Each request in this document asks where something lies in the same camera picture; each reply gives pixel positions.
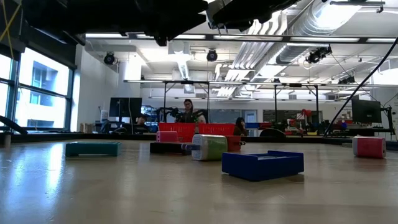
computer monitor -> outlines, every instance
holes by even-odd
[[[378,101],[351,100],[353,121],[360,123],[381,123],[381,106]]]
[[[142,98],[111,98],[109,116],[118,117],[119,122],[122,122],[122,117],[131,117],[130,122],[134,122],[141,115],[141,104]]]

security camera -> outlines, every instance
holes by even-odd
[[[214,62],[217,61],[217,53],[215,49],[210,49],[209,52],[207,53],[207,61],[208,62]]]
[[[104,63],[107,65],[114,65],[118,62],[117,58],[114,57],[114,52],[107,52],[104,58]]]

ceiling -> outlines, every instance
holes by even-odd
[[[288,23],[308,4],[303,0],[287,11]],[[380,36],[395,37],[398,35],[398,1],[386,0],[385,12],[376,13],[378,7],[362,7],[345,25],[334,31],[338,36]],[[229,30],[230,34],[240,34],[238,30]],[[217,30],[211,30],[206,23],[188,31],[189,34],[217,34]],[[232,62],[239,52],[241,42],[217,42],[217,41],[185,41],[189,43],[191,60],[187,62],[189,70],[215,71],[218,63]],[[90,40],[96,45],[134,45],[141,52],[147,66],[142,68],[143,75],[172,73],[178,70],[176,62],[167,59],[168,48],[159,47],[154,40]],[[388,51],[390,45],[371,44],[332,44],[331,48],[336,60],[345,70],[354,70],[357,82],[369,73],[369,68],[374,67],[381,57]],[[217,62],[207,62],[206,55],[209,49],[215,49],[218,54]],[[115,52],[115,56],[121,61],[129,60],[130,52]],[[398,57],[398,49],[391,53],[392,57]],[[310,65],[300,58],[294,66],[288,66],[284,71],[281,81],[284,82],[327,82],[331,77],[341,74],[343,69],[331,56],[324,58],[321,63]]]

